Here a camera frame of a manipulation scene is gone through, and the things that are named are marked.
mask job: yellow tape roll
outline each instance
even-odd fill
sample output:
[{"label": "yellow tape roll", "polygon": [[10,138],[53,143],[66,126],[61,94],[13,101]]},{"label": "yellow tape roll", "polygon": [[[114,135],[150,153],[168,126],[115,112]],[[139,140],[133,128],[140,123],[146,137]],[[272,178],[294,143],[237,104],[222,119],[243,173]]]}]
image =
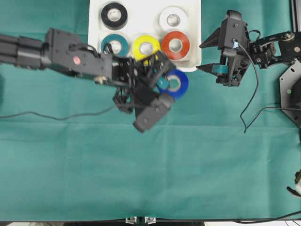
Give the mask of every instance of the yellow tape roll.
[{"label": "yellow tape roll", "polygon": [[159,41],[151,35],[142,35],[133,43],[134,58],[139,61],[161,50]]}]

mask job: red tape roll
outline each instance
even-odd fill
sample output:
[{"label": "red tape roll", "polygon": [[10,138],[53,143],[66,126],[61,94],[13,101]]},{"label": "red tape roll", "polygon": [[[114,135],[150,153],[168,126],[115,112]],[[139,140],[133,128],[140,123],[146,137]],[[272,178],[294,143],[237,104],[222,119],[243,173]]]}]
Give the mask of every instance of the red tape roll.
[{"label": "red tape roll", "polygon": [[[182,49],[179,52],[174,52],[169,48],[169,43],[173,39],[179,39],[182,42]],[[180,60],[184,58],[190,49],[190,42],[188,37],[182,32],[170,32],[162,41],[162,51],[165,52],[169,59]]]}]

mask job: black tape roll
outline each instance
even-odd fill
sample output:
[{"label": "black tape roll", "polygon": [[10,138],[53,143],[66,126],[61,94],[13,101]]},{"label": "black tape roll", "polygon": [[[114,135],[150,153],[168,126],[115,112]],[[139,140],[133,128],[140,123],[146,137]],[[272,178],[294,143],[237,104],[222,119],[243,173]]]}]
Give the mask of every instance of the black tape roll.
[{"label": "black tape roll", "polygon": [[[119,12],[121,13],[120,19],[118,20],[109,19],[108,14],[110,12],[114,13],[114,10],[115,12],[116,10],[119,10]],[[123,5],[116,2],[106,5],[102,10],[101,16],[104,25],[111,30],[120,30],[127,24],[127,9]]]}]

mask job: table surface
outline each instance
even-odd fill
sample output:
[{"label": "table surface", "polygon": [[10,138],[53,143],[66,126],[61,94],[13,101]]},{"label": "table surface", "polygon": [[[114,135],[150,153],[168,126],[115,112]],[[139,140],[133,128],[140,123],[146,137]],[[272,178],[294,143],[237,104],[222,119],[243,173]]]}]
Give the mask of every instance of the table surface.
[{"label": "table surface", "polygon": [[[43,39],[49,27],[87,41],[87,0],[1,1],[0,33]],[[263,36],[291,29],[286,0],[203,0],[203,40],[228,9]],[[216,48],[203,63],[219,61]],[[260,70],[260,88],[246,114],[279,103],[284,65]],[[151,131],[134,115],[56,122],[24,116],[0,121],[0,220],[271,218],[298,211],[290,195],[300,167],[298,129],[281,112],[265,112],[243,134],[239,114],[255,88],[250,68],[239,88],[189,73],[190,88]],[[55,116],[112,105],[114,88],[46,70],[0,66],[0,114],[27,110]]]}]

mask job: black hexagonal plate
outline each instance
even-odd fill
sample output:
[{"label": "black hexagonal plate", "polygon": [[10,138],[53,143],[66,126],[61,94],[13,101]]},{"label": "black hexagonal plate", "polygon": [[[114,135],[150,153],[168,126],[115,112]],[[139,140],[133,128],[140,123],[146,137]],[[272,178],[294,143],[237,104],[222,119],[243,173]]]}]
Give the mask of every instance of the black hexagonal plate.
[{"label": "black hexagonal plate", "polygon": [[[281,107],[292,108],[292,91],[294,84],[301,78],[301,63],[296,60],[295,64],[290,66],[286,72],[279,78]],[[283,112],[301,128],[301,111],[285,111]]]}]

